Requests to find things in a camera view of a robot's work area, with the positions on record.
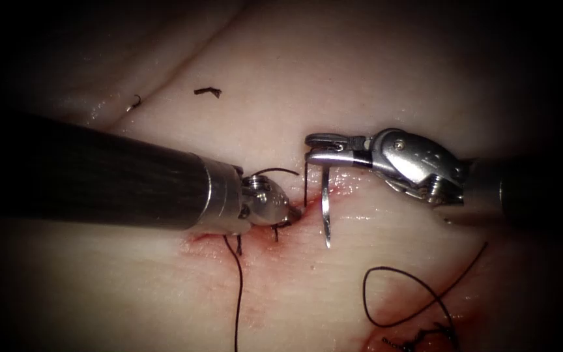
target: metal screw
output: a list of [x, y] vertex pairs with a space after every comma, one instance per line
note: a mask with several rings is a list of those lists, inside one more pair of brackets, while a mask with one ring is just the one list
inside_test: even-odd
[[398, 151], [402, 151], [405, 148], [405, 142], [402, 139], [397, 139], [394, 142], [394, 149]]

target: cut suture end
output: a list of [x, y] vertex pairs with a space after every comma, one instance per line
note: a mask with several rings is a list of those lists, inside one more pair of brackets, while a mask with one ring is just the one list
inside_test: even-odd
[[138, 94], [134, 94], [134, 96], [135, 96], [136, 98], [138, 98], [138, 102], [136, 102], [135, 104], [130, 105], [130, 106], [125, 110], [125, 112], [130, 112], [130, 111], [136, 109], [136, 108], [143, 102], [142, 98], [141, 98]]
[[195, 95], [200, 95], [200, 94], [203, 94], [203, 93], [212, 93], [218, 99], [218, 98], [221, 97], [222, 92], [223, 91], [221, 91], [220, 89], [207, 87], [207, 88], [196, 89]]

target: black suture thread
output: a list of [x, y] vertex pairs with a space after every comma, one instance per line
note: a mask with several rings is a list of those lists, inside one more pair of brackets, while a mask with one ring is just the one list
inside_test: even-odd
[[[457, 334], [455, 333], [455, 327], [453, 325], [453, 321], [451, 320], [451, 315], [448, 313], [444, 303], [441, 300], [441, 297], [445, 296], [449, 291], [451, 291], [451, 289], [453, 289], [453, 287], [455, 287], [455, 285], [457, 285], [463, 278], [464, 276], [466, 276], [466, 274], [468, 274], [468, 272], [471, 270], [471, 268], [475, 265], [475, 263], [479, 260], [479, 258], [482, 256], [482, 253], [484, 252], [484, 250], [488, 247], [488, 242], [484, 242], [484, 245], [482, 246], [482, 248], [479, 250], [479, 252], [477, 253], [477, 256], [475, 256], [475, 258], [470, 262], [470, 264], [468, 265], [468, 267], [462, 272], [462, 274], [449, 286], [447, 287], [447, 289], [444, 290], [444, 292], [442, 292], [439, 296], [427, 285], [425, 284], [423, 281], [421, 281], [419, 278], [413, 276], [412, 274], [409, 274], [405, 271], [401, 271], [399, 269], [395, 269], [395, 268], [391, 268], [391, 267], [374, 267], [369, 269], [365, 275], [364, 275], [364, 279], [362, 280], [362, 303], [364, 304], [364, 312], [366, 313], [366, 317], [371, 321], [371, 323], [373, 323], [375, 326], [380, 327], [380, 328], [390, 328], [390, 327], [395, 327], [396, 325], [400, 325], [414, 317], [416, 317], [418, 314], [422, 313], [424, 310], [426, 310], [427, 308], [429, 308], [432, 304], [434, 303], [438, 303], [440, 305], [440, 307], [442, 308], [442, 311], [444, 312], [444, 314], [447, 317], [447, 320], [449, 322], [449, 325], [451, 326], [451, 330], [450, 330], [450, 335], [449, 335], [449, 340], [451, 341], [454, 349], [456, 351], [460, 351], [459, 349], [459, 341], [457, 339]], [[378, 322], [376, 322], [372, 317], [371, 314], [368, 312], [368, 305], [366, 304], [366, 281], [368, 279], [368, 275], [372, 272], [372, 271], [377, 271], [377, 270], [385, 270], [385, 271], [393, 271], [393, 272], [398, 272], [402, 275], [405, 275], [411, 279], [413, 279], [414, 281], [418, 282], [421, 286], [423, 286], [433, 297], [433, 301], [429, 302], [429, 304], [427, 304], [426, 306], [424, 306], [423, 308], [419, 309], [416, 313], [410, 315], [409, 317], [406, 317], [404, 319], [401, 319], [399, 321], [396, 321], [394, 323], [391, 324], [380, 324]]]
[[237, 235], [236, 240], [238, 241], [238, 246], [236, 247], [236, 253], [242, 257], [242, 235]]
[[395, 344], [390, 340], [388, 340], [387, 338], [382, 338], [381, 340], [400, 351], [414, 352], [416, 351], [416, 345], [418, 345], [425, 338], [425, 336], [429, 334], [443, 334], [449, 338], [452, 336], [452, 331], [450, 331], [449, 328], [444, 327], [440, 323], [434, 323], [434, 324], [438, 326], [437, 329], [433, 329], [433, 330], [419, 329], [418, 334], [416, 334], [416, 337], [414, 337], [414, 340], [403, 342], [401, 345]]
[[401, 275], [407, 276], [410, 279], [416, 281], [419, 285], [421, 285], [424, 289], [427, 290], [427, 292], [429, 292], [433, 298], [434, 301], [436, 303], [438, 303], [438, 305], [440, 305], [440, 308], [442, 309], [442, 311], [444, 312], [444, 315], [446, 315], [446, 320], [449, 322], [449, 326], [452, 330], [452, 335], [450, 338], [451, 344], [453, 345], [453, 348], [456, 351], [460, 351], [459, 349], [459, 341], [457, 339], [457, 334], [455, 333], [455, 325], [453, 324], [453, 320], [451, 319], [451, 315], [449, 314], [449, 311], [446, 309], [446, 306], [444, 305], [444, 303], [442, 302], [442, 300], [440, 299], [440, 297], [431, 289], [431, 287], [429, 285], [427, 285], [425, 282], [423, 282], [421, 279], [415, 277], [412, 274], [409, 274], [403, 270], [399, 270], [393, 267], [374, 267], [374, 268], [370, 268], [366, 274], [364, 275], [364, 280], [362, 281], [362, 300], [364, 302], [364, 311], [366, 313], [366, 317], [368, 317], [368, 319], [371, 321], [371, 323], [375, 324], [378, 327], [382, 327], [380, 324], [378, 324], [375, 320], [373, 320], [373, 318], [371, 317], [371, 315], [368, 312], [368, 306], [366, 305], [366, 280], [368, 279], [368, 275], [373, 272], [373, 271], [377, 271], [377, 270], [384, 270], [384, 271], [392, 271], [392, 272], [397, 272]]
[[304, 164], [303, 167], [303, 176], [304, 176], [304, 183], [303, 183], [303, 208], [307, 208], [308, 207], [308, 161], [306, 160], [306, 163]]
[[238, 265], [238, 277], [240, 278], [240, 288], [238, 288], [238, 303], [236, 304], [236, 324], [234, 328], [234, 352], [238, 352], [238, 320], [240, 318], [240, 302], [242, 301], [242, 267], [240, 266], [240, 261], [238, 260], [238, 256], [234, 253], [234, 250], [231, 249], [229, 245], [229, 241], [227, 240], [227, 236], [223, 236], [223, 240], [225, 240], [225, 245], [227, 245], [227, 249], [231, 252], [231, 255], [236, 260], [236, 265]]
[[138, 97], [138, 102], [135, 103], [135, 104], [132, 104], [132, 105], [127, 109], [127, 111], [132, 111], [132, 110], [136, 109], [136, 108], [137, 108], [140, 104], [142, 104], [142, 102], [143, 102], [143, 99], [142, 99], [138, 94], [134, 94], [134, 96]]
[[275, 242], [279, 242], [280, 241], [280, 234], [277, 231], [277, 225], [273, 225], [271, 227], [273, 228], [273, 231], [275, 231]]
[[207, 88], [196, 89], [195, 95], [199, 95], [199, 94], [203, 94], [203, 93], [212, 93], [217, 99], [219, 99], [222, 92], [223, 91], [221, 91], [220, 89], [207, 87]]
[[292, 173], [295, 176], [299, 176], [298, 172], [295, 172], [293, 170], [284, 169], [284, 168], [268, 168], [268, 169], [260, 170], [256, 173], [254, 173], [252, 176], [258, 176], [262, 173], [270, 172], [270, 171], [282, 171], [282, 172]]
[[[486, 247], [488, 247], [488, 242], [484, 242], [484, 245], [482, 246], [482, 248], [479, 250], [479, 252], [477, 253], [477, 256], [475, 256], [475, 258], [470, 262], [470, 264], [468, 265], [468, 267], [457, 277], [457, 279], [455, 279], [455, 281], [449, 286], [447, 287], [440, 295], [440, 298], [443, 298], [447, 293], [449, 293], [449, 291], [451, 291], [453, 289], [453, 287], [455, 287], [457, 284], [459, 284], [460, 281], [462, 281], [462, 279], [464, 278], [464, 276], [466, 276], [469, 271], [472, 269], [472, 267], [475, 265], [475, 263], [477, 263], [477, 261], [479, 260], [479, 258], [482, 256], [482, 253], [484, 252], [484, 250], [486, 249]], [[366, 288], [366, 276], [364, 277], [365, 279], [365, 285], [364, 285], [364, 289]], [[368, 319], [375, 324], [376, 326], [380, 327], [380, 328], [391, 328], [391, 327], [395, 327], [397, 325], [403, 324], [406, 321], [409, 321], [411, 319], [414, 319], [418, 314], [421, 314], [422, 312], [424, 312], [425, 310], [427, 310], [427, 308], [429, 308], [432, 304], [436, 303], [436, 300], [430, 301], [429, 303], [427, 303], [424, 307], [422, 307], [421, 309], [419, 309], [418, 311], [416, 311], [415, 313], [413, 313], [412, 315], [403, 318], [399, 321], [395, 321], [394, 323], [391, 324], [379, 324], [376, 321], [372, 320], [372, 318], [369, 316]], [[364, 310], [366, 311], [367, 315], [368, 315], [368, 310], [366, 309], [366, 295], [364, 295]]]

